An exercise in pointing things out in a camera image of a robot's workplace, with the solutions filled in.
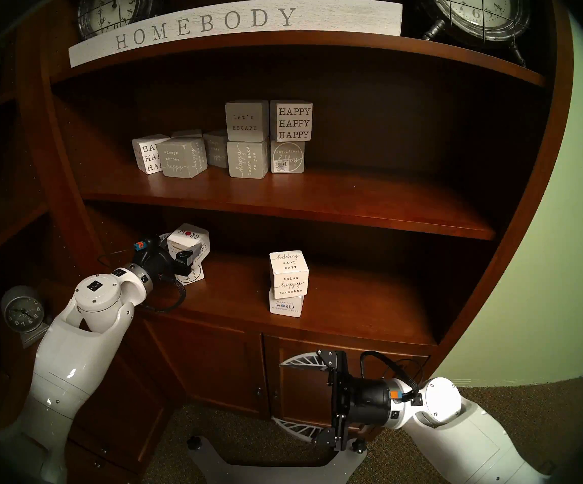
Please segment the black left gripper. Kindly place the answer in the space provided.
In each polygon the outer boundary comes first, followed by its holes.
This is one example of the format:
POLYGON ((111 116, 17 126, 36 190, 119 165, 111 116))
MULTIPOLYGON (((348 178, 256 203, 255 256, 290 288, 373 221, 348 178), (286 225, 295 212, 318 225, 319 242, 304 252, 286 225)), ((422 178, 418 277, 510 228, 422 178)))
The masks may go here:
POLYGON ((163 233, 159 239, 141 239, 133 244, 133 273, 147 287, 156 281, 181 284, 177 278, 190 275, 191 266, 199 265, 207 256, 207 243, 191 246, 177 244, 175 257, 167 250, 167 239, 172 232, 163 233))

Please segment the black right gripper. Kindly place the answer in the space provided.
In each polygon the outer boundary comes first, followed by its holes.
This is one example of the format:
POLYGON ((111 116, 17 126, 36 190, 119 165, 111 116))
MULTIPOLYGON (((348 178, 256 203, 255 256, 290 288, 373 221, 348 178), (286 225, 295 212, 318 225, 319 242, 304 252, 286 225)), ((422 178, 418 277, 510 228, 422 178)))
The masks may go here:
POLYGON ((384 425, 390 417, 392 401, 386 381, 352 376, 344 351, 305 352, 284 360, 280 368, 330 370, 331 427, 272 417, 278 427, 294 438, 306 443, 329 445, 334 450, 345 450, 351 423, 384 425))

